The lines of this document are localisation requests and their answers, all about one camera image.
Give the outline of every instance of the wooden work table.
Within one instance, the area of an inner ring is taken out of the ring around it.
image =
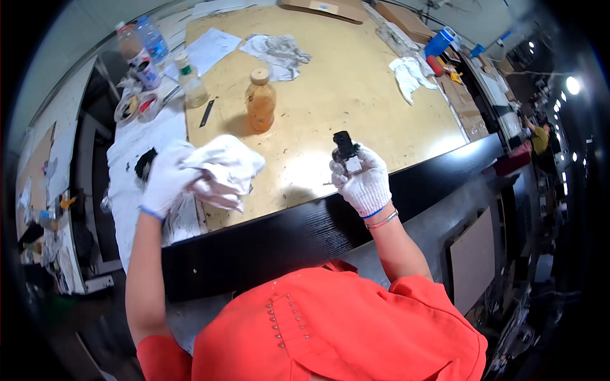
[[[204,206],[210,230],[335,192],[328,169],[335,132],[347,130],[373,149],[389,172],[467,143],[440,90],[421,87],[413,94],[414,105],[404,100],[388,67],[396,55],[376,35],[371,20],[356,24],[276,5],[253,7],[191,21],[186,44],[211,27],[241,38],[290,34],[313,58],[295,80],[272,83],[278,95],[275,122],[262,134],[247,127],[245,91],[250,72],[267,64],[236,49],[205,73],[215,103],[202,128],[206,106],[186,111],[189,141],[198,147],[233,134],[267,161],[252,193],[243,198],[243,214]]]

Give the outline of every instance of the bottle cap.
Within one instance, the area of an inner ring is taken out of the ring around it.
[[[254,85],[264,85],[269,82],[269,70],[256,68],[250,74],[250,80]]]
[[[181,51],[180,53],[176,54],[174,56],[174,62],[176,63],[176,67],[178,69],[189,66],[190,63],[188,62],[188,53],[186,51]]]

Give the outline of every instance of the white glove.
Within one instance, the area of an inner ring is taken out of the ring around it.
[[[362,144],[356,155],[362,171],[348,174],[341,163],[331,160],[331,181],[358,215],[368,218],[378,213],[392,198],[387,166],[378,154]]]
[[[176,140],[154,158],[148,184],[142,195],[141,211],[163,222],[182,192],[201,176],[198,169],[181,169],[180,166],[194,150],[186,141]]]

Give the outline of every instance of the ceiling light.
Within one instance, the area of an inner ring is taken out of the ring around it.
[[[580,84],[574,77],[568,77],[568,79],[565,80],[565,85],[567,86],[568,91],[574,95],[578,94],[580,91]]]

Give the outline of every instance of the orange bottle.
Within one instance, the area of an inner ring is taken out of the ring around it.
[[[269,84],[269,70],[254,69],[250,81],[246,90],[248,124],[255,131],[265,132],[273,124],[276,99],[275,89]]]

